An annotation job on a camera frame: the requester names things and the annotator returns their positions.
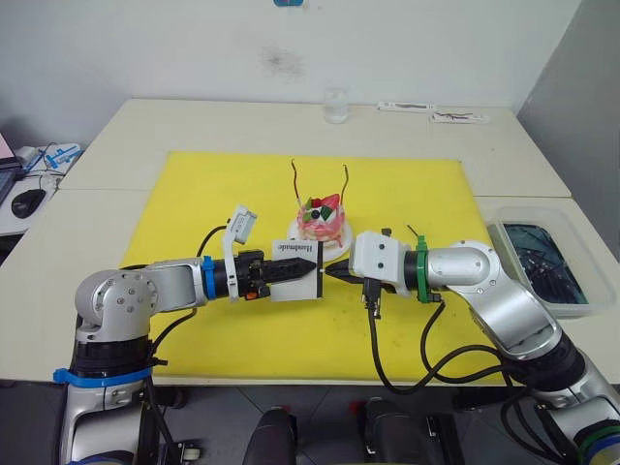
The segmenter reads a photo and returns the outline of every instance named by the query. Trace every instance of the green ring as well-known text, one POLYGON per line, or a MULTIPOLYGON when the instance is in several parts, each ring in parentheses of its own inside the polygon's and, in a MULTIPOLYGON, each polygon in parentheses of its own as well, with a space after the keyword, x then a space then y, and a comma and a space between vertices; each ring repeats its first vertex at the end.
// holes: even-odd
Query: green ring
POLYGON ((618 426, 607 426, 603 429, 598 430, 596 433, 592 433, 590 436, 585 438, 585 441, 581 443, 579 446, 579 463, 583 462, 583 457, 590 447, 597 442, 598 440, 604 438, 605 436, 609 436, 614 433, 620 433, 620 425, 618 426))
POLYGON ((418 300, 422 303, 428 303, 428 290, 426 288, 426 253, 428 248, 423 235, 418 237, 416 250, 418 251, 418 300))

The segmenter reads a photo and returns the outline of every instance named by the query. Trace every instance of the white wall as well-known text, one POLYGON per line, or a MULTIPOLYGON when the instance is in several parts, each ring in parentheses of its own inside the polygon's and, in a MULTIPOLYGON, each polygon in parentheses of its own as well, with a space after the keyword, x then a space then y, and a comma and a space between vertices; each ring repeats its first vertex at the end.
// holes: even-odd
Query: white wall
POLYGON ((131 96, 521 107, 579 0, 2 0, 0 129, 88 142, 131 96))
POLYGON ((584 0, 519 114, 620 258, 620 2, 584 0))

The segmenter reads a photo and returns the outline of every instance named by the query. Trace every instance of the robotic arm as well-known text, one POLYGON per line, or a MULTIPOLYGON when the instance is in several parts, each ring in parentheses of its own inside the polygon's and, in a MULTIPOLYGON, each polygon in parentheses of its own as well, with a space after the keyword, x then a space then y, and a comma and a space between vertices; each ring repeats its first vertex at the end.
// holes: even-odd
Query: robotic arm
POLYGON ((268 283, 317 268, 299 258, 266 261, 259 250, 234 256, 233 242, 245 243, 255 220, 247 208, 237 208, 226 227, 223 260, 199 257, 99 271, 79 285, 71 366, 53 377, 67 386, 61 464, 157 460, 157 419, 144 401, 152 365, 163 363, 154 358, 156 346, 148 338, 153 315, 196 309, 226 296, 266 297, 268 283))
POLYGON ((524 373, 512 377, 543 404, 545 429, 567 461, 620 463, 620 396, 543 304, 504 272, 493 249, 460 241, 428 250, 420 236, 412 251, 388 235, 363 232, 350 259, 325 272, 363 284, 376 318, 381 288, 403 296, 418 291, 422 302, 440 299, 431 289, 457 293, 503 362, 524 373))

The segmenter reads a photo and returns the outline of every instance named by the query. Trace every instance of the keyboard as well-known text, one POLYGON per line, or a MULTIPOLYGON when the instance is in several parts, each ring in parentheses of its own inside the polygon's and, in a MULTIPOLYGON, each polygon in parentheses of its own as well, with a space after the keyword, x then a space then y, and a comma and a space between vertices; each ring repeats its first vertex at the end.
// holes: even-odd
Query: keyboard
POLYGON ((16 171, 0 171, 0 203, 9 195, 11 188, 15 184, 16 171))

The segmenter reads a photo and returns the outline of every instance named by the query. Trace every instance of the gray floor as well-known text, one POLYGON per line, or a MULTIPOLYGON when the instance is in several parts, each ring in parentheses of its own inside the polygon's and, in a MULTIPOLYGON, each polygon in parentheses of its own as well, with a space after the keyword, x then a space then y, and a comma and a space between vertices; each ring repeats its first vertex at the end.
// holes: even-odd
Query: gray floor
MULTIPOLYGON (((391 395, 382 387, 192 387, 187 406, 167 409, 166 419, 175 440, 191 439, 202 445, 203 456, 197 465, 238 464, 262 412, 287 406, 297 417, 297 463, 359 462, 363 456, 353 410, 359 401, 382 396, 419 418, 419 434, 431 465, 444 462, 439 445, 427 439, 423 419, 437 412, 455 414, 467 464, 545 463, 506 436, 498 406, 454 412, 454 394, 455 388, 449 387, 426 388, 407 397, 391 395)), ((0 463, 51 462, 59 402, 58 387, 0 382, 0 463)))

